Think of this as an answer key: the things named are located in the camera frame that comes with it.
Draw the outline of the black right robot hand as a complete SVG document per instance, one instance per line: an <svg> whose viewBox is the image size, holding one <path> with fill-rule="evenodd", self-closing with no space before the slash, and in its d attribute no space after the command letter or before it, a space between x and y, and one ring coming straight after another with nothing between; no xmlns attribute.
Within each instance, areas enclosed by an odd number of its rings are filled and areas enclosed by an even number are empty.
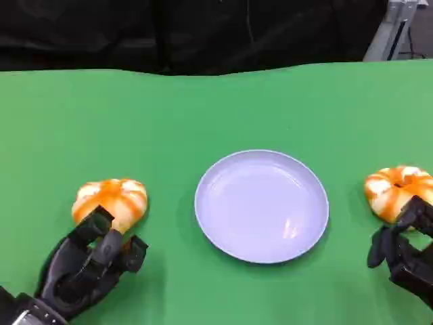
<svg viewBox="0 0 433 325"><path fill-rule="evenodd" d="M432 307L432 245L419 250L403 236L409 228L432 237L432 205L413 196L397 215L396 223L382 226L371 237L369 268L386 262L389 280Z"/></svg>

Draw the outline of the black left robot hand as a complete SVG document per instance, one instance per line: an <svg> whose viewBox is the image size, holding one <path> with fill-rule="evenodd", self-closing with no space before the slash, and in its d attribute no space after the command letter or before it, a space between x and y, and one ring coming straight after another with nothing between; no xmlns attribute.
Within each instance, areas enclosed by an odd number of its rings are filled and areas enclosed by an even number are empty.
<svg viewBox="0 0 433 325"><path fill-rule="evenodd" d="M35 298L71 321L104 299L125 272L143 265L148 245L134 235L126 242L112 229L114 217L102 206L92 210L50 252Z"/></svg>

